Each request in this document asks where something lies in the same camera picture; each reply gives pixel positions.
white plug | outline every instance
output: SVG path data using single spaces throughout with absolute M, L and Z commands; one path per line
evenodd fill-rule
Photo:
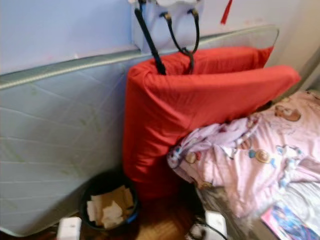
M 217 231 L 222 233 L 225 237 L 227 236 L 226 220 L 224 216 L 221 215 L 221 213 L 217 211 L 206 210 L 205 221 L 210 227 L 216 229 Z
M 59 223 L 56 240 L 79 240 L 81 229 L 81 218 L 62 218 Z

book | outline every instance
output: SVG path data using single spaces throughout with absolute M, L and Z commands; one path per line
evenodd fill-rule
M 320 240 L 319 235 L 281 202 L 270 207 L 261 220 L 280 240 Z

trash can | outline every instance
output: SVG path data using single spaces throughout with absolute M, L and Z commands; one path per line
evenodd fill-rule
M 87 212 L 87 201 L 91 200 L 91 196 L 112 192 L 113 190 L 121 187 L 122 185 L 130 189 L 133 198 L 133 210 L 132 213 L 128 216 L 128 218 L 124 219 L 123 222 L 121 222 L 120 224 L 108 229 L 105 229 L 103 226 L 97 226 L 94 221 L 90 221 Z M 129 225 L 132 221 L 134 221 L 138 216 L 138 212 L 138 195 L 134 188 L 134 185 L 132 181 L 127 176 L 125 176 L 123 171 L 119 170 L 106 171 L 89 180 L 80 198 L 79 214 L 82 218 L 82 221 L 91 228 L 98 231 L 117 232 L 115 230 L 120 230 L 126 225 Z

bag handle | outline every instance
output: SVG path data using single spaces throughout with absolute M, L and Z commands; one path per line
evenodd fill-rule
M 195 65 L 195 61 L 194 61 L 194 57 L 193 55 L 195 54 L 195 52 L 198 49 L 199 46 L 199 38 L 200 38 L 200 31 L 199 31 L 199 13 L 195 8 L 192 8 L 190 10 L 187 11 L 187 14 L 192 14 L 193 19 L 194 19 L 194 24 L 195 24 L 195 31 L 196 31 L 196 39 L 195 39 L 195 45 L 192 51 L 189 51 L 186 47 L 180 47 L 180 45 L 178 44 L 174 31 L 172 29 L 172 18 L 171 15 L 166 11 L 163 12 L 159 15 L 159 17 L 163 17 L 166 20 L 166 23 L 168 25 L 169 31 L 170 31 L 170 35 L 171 38 L 174 42 L 174 45 L 176 46 L 176 48 L 178 49 L 178 51 L 186 56 L 188 56 L 190 58 L 190 71 L 189 73 L 192 74 L 193 69 L 194 69 L 194 65 Z
M 156 49 L 154 41 L 151 38 L 151 35 L 149 33 L 149 30 L 148 30 L 148 27 L 146 25 L 146 22 L 144 20 L 143 15 L 142 15 L 142 3 L 140 2 L 139 5 L 140 5 L 140 8 L 136 8 L 134 10 L 134 14 L 135 14 L 136 19 L 138 20 L 138 22 L 140 24 L 140 27 L 142 29 L 143 35 L 144 35 L 144 37 L 146 39 L 146 42 L 149 45 L 149 48 L 151 50 L 151 54 L 152 54 L 152 56 L 153 56 L 153 58 L 155 60 L 155 67 L 158 70 L 158 73 L 162 74 L 162 75 L 166 75 L 166 67 L 161 61 L 159 53 L 158 53 L 158 51 Z

mattress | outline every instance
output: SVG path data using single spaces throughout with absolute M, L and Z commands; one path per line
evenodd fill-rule
M 267 48 L 277 36 L 264 26 L 200 48 Z M 150 57 L 133 50 L 0 77 L 1 231 L 27 236 L 73 214 L 83 184 L 121 164 L 127 72 Z

